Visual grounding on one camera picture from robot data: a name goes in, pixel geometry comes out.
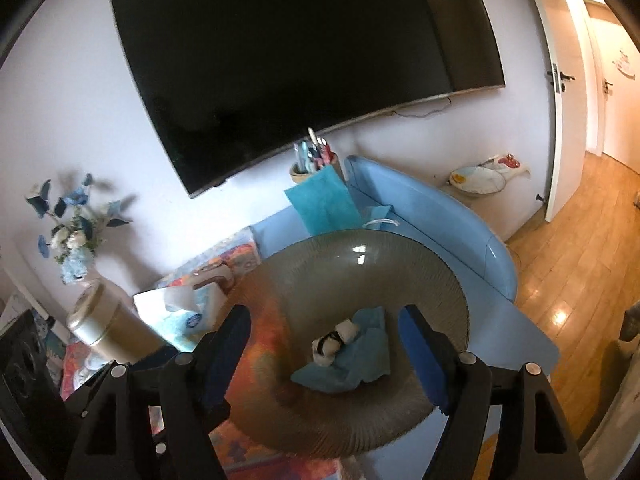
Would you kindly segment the small black white plush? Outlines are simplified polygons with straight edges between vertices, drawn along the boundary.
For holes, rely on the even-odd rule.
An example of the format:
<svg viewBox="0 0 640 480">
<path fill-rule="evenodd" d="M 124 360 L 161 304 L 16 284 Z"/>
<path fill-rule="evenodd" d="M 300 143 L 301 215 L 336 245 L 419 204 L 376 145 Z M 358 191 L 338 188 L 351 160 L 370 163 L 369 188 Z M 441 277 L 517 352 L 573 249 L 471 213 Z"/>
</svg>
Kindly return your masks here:
<svg viewBox="0 0 640 480">
<path fill-rule="evenodd" d="M 312 360 L 322 367 L 330 366 L 345 346 L 351 344 L 360 332 L 360 327 L 351 320 L 344 320 L 334 329 L 311 344 Z"/>
</svg>

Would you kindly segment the black wall television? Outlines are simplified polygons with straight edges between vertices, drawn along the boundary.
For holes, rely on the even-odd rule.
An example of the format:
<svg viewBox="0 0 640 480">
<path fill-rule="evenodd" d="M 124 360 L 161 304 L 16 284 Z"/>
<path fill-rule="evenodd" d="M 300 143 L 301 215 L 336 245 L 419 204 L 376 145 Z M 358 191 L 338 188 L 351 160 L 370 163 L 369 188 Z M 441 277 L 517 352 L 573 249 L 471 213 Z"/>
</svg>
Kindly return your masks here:
<svg viewBox="0 0 640 480">
<path fill-rule="evenodd" d="M 483 0 L 111 0 L 152 125 L 198 195 L 308 131 L 500 87 Z"/>
</svg>

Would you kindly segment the blue white artificial flowers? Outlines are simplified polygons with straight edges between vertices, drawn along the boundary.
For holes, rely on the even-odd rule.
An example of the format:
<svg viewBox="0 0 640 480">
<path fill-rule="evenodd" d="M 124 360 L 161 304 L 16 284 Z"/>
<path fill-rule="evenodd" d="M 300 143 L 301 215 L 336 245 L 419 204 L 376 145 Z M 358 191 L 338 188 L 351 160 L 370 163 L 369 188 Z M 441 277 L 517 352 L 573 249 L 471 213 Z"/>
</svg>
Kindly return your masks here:
<svg viewBox="0 0 640 480">
<path fill-rule="evenodd" d="M 42 258 L 51 259 L 58 265 L 65 285 L 93 280 L 104 232 L 131 223 L 122 214 L 120 200 L 112 200 L 101 207 L 91 205 L 95 186 L 93 175 L 85 174 L 77 188 L 54 200 L 48 179 L 35 184 L 25 196 L 26 203 L 39 219 L 53 222 L 49 235 L 38 236 L 37 248 Z"/>
</svg>

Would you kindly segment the gold cylindrical canister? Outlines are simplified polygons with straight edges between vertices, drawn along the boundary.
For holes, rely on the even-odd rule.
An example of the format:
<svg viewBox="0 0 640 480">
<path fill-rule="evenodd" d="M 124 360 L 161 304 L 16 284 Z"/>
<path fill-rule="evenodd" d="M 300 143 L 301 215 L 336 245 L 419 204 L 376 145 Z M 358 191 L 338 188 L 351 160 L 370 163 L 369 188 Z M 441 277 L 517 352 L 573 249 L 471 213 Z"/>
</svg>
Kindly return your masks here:
<svg viewBox="0 0 640 480">
<path fill-rule="evenodd" d="M 158 333 L 100 282 L 80 293 L 66 324 L 92 351 L 119 363 L 137 363 L 165 345 Z"/>
</svg>

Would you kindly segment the teal blue cloth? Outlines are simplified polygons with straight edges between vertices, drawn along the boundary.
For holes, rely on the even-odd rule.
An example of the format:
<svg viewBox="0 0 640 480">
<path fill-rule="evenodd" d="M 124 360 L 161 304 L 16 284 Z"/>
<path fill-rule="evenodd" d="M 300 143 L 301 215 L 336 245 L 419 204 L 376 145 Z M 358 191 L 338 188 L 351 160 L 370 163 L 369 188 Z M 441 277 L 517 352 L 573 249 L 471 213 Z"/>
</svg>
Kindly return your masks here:
<svg viewBox="0 0 640 480">
<path fill-rule="evenodd" d="M 291 375 L 292 382 L 322 393 L 343 393 L 390 374 L 384 308 L 360 309 L 348 320 L 360 327 L 356 339 L 337 353 L 330 366 L 309 363 Z"/>
</svg>

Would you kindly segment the pen holder with pens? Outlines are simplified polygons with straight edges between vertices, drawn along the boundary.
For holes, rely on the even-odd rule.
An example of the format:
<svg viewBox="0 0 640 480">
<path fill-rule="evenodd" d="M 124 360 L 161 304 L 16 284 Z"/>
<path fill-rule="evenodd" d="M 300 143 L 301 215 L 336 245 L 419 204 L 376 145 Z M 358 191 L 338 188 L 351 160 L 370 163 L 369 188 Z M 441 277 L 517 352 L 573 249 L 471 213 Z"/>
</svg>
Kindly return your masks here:
<svg viewBox="0 0 640 480">
<path fill-rule="evenodd" d="M 332 167 L 345 180 L 340 158 L 332 150 L 329 142 L 317 136 L 313 128 L 308 128 L 308 136 L 293 144 L 294 164 L 290 168 L 290 178 L 295 184 L 304 182 L 310 176 L 326 167 Z"/>
</svg>

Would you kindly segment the white door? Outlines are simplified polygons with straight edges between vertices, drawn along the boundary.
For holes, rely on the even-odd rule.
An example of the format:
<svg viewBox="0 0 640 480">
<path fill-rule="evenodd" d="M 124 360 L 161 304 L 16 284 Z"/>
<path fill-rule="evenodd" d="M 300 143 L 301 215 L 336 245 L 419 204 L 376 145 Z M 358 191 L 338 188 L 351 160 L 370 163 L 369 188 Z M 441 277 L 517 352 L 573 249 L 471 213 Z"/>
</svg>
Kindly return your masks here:
<svg viewBox="0 0 640 480">
<path fill-rule="evenodd" d="M 534 0 L 550 60 L 553 159 L 546 220 L 578 190 L 586 151 L 587 96 L 582 50 L 566 0 Z"/>
</svg>

